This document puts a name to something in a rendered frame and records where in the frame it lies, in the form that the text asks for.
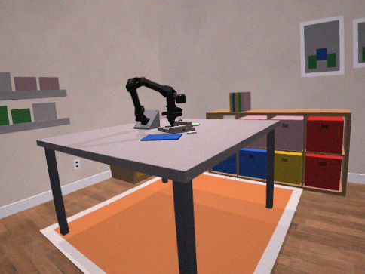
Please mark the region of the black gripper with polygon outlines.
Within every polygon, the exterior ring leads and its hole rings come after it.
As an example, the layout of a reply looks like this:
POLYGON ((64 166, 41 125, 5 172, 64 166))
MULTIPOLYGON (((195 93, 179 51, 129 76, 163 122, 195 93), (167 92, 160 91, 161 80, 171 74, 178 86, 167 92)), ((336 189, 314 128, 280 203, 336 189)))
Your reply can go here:
POLYGON ((175 103, 174 104, 167 104, 167 112, 162 112, 162 115, 166 115, 167 120, 169 121, 170 125, 173 126, 174 125, 174 121, 175 118, 178 116, 183 116, 183 114, 181 112, 176 112, 175 111, 175 103))

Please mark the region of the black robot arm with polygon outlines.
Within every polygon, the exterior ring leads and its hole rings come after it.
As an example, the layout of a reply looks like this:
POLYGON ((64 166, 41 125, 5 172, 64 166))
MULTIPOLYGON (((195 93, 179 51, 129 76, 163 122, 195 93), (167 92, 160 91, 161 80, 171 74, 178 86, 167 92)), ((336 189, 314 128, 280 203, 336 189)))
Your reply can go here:
POLYGON ((160 85, 158 83, 146 79, 145 77, 141 78, 135 77, 128 79, 126 84, 126 89, 130 93, 135 107, 135 116, 136 116, 135 121, 137 122, 140 121, 141 125, 146 125, 149 121, 149 118, 146 118, 143 114, 145 109, 144 106, 140 105, 140 100, 135 90, 141 86, 151 88, 152 90, 161 93, 162 96, 167 98, 167 104, 174 104, 175 101, 176 103, 186 102, 186 96, 184 94, 177 94, 177 92, 171 86, 160 85))

